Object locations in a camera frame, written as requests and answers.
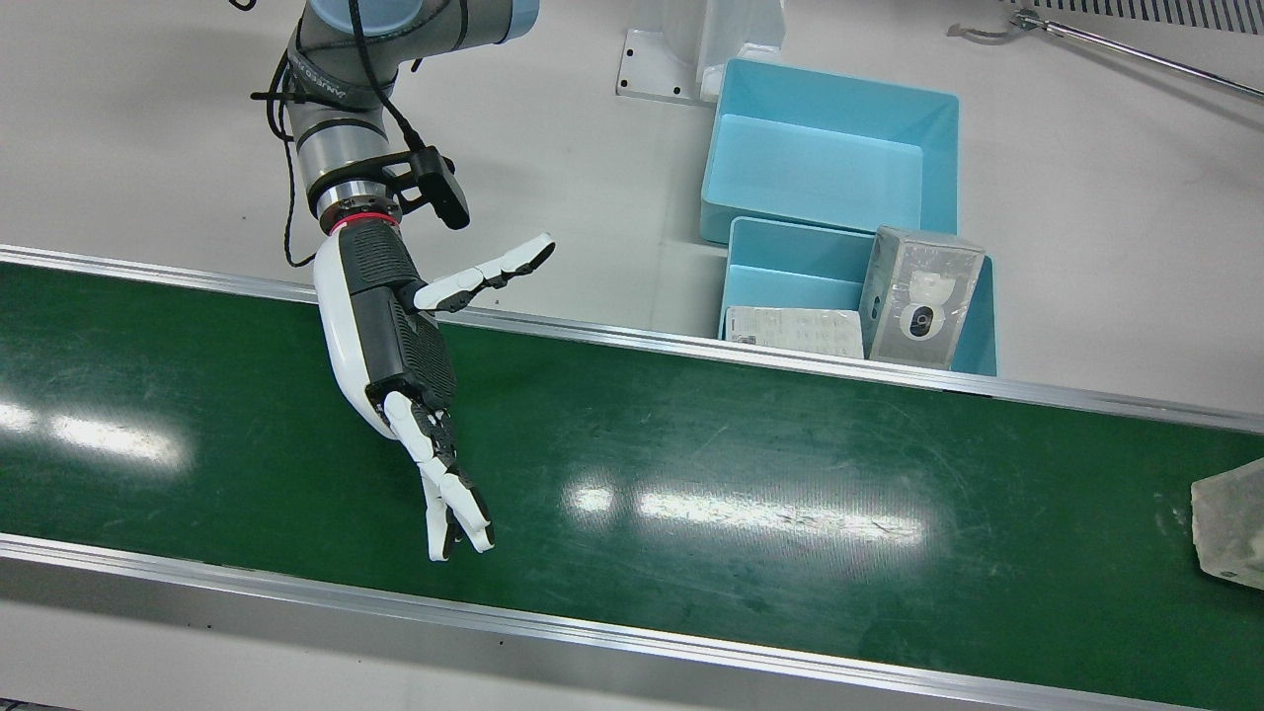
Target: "robotic arm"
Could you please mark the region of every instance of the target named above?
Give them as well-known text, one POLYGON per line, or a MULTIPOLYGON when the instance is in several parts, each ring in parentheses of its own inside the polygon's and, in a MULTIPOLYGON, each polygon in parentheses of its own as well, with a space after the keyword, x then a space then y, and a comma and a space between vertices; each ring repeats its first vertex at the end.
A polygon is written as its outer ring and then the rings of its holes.
POLYGON ((422 281, 399 238, 401 219, 428 204, 461 229, 469 210, 451 162, 422 143, 388 96, 401 62, 507 42, 537 11, 538 0, 308 0, 278 68, 281 92, 268 96, 289 114, 307 204, 329 235, 313 281, 334 376, 365 421, 417 463, 432 560, 446 560, 463 538, 478 552, 495 541, 487 506, 456 462, 455 377, 434 314, 531 273, 554 242, 544 234, 422 281), (401 124, 407 151, 389 152, 383 109, 401 124))

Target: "metal rod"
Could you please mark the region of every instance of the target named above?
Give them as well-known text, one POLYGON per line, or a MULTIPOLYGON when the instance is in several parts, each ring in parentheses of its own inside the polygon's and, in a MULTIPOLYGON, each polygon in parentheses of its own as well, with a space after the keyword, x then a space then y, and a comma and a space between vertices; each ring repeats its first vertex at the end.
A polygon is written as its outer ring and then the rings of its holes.
POLYGON ((1020 11, 1015 16, 1015 24, 1023 27, 1024 29, 1040 28, 1053 34, 1054 37, 1078 39, 1081 42, 1095 44, 1097 47, 1102 47, 1112 52, 1119 52, 1120 54, 1126 54, 1129 57, 1135 57, 1138 59, 1145 59, 1148 62, 1159 65, 1160 67, 1164 67, 1167 70, 1188 75, 1194 78, 1201 78, 1206 82, 1211 82, 1216 86, 1220 86, 1221 89, 1229 89, 1231 91, 1236 91, 1237 94, 1241 94, 1256 101, 1264 102, 1264 91, 1260 91, 1259 89, 1246 86, 1245 83, 1239 83, 1232 80, 1227 80, 1220 75, 1213 75, 1211 72, 1200 70, 1197 67, 1191 67, 1189 65, 1183 65, 1173 59, 1159 57, 1158 54, 1152 54, 1149 52, 1131 47, 1129 44, 1124 44, 1122 42, 1115 42, 1114 39, 1105 38, 1100 34, 1085 32, 1082 29, 1077 29, 1071 25, 1064 25, 1059 22, 1040 19, 1039 16, 1035 15, 1035 13, 1020 11))

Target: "red ring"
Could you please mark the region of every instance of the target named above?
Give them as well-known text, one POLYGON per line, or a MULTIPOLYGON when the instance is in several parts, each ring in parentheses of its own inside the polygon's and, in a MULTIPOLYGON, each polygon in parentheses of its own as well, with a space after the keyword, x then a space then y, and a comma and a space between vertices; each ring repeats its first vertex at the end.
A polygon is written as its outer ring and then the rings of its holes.
POLYGON ((329 234, 334 234, 335 232, 337 232, 337 228, 348 223, 354 223, 356 220, 367 220, 369 218, 378 218, 379 220, 386 220, 394 226, 399 226, 399 220, 392 218, 391 215, 387 215, 386 213, 356 213, 354 215, 348 215, 341 220, 334 223, 334 226, 329 230, 329 234))

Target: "black joint cover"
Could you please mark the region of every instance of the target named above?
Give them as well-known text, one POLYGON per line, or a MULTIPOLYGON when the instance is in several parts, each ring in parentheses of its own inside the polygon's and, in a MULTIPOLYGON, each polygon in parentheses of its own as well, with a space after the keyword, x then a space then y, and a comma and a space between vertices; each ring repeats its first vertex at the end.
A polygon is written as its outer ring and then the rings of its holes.
POLYGON ((368 368, 369 401, 380 404, 391 391, 432 411, 446 410, 456 393, 456 374, 447 344, 428 314, 408 314, 389 288, 351 296, 360 349, 368 368))
POLYGON ((351 295, 379 286, 399 290, 421 281, 399 233, 386 220, 365 219, 346 225, 339 233, 339 249, 351 295))

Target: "black cable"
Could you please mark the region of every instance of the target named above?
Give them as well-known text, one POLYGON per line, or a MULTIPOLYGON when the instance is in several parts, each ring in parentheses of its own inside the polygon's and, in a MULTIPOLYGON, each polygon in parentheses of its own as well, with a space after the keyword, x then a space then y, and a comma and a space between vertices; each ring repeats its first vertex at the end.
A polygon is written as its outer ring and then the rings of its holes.
POLYGON ((382 106, 391 113, 391 116, 396 120, 396 125, 399 127, 399 133, 403 134, 403 142, 408 145, 408 151, 413 153, 421 153, 426 149, 426 143, 421 139, 408 119, 396 109, 394 104, 391 102, 391 97, 387 92, 382 90, 382 85, 378 83, 378 77, 373 73, 373 62, 369 59, 369 47, 364 40, 364 22, 360 19, 360 0, 346 0, 348 10, 351 13, 351 30, 355 35, 355 49, 360 54, 360 66, 364 68, 364 76, 369 80, 369 87, 373 89, 373 94, 377 95, 378 101, 382 106))
MULTIPOLYGON (((281 104, 281 114, 278 115, 278 119, 281 120, 282 133, 286 129, 284 106, 286 106, 284 104, 281 104)), ((289 249, 289 230, 295 224, 295 195, 298 192, 298 189, 295 185, 295 157, 289 152, 291 143, 293 143, 293 137, 291 137, 289 140, 282 139, 282 145, 286 147, 286 168, 288 168, 289 171, 289 209, 288 211, 286 211, 286 234, 283 245, 286 249, 286 263, 297 269, 298 267, 306 267, 307 264, 311 264, 312 259, 316 258, 316 253, 312 252, 307 258, 300 262, 295 262, 295 253, 289 249)))

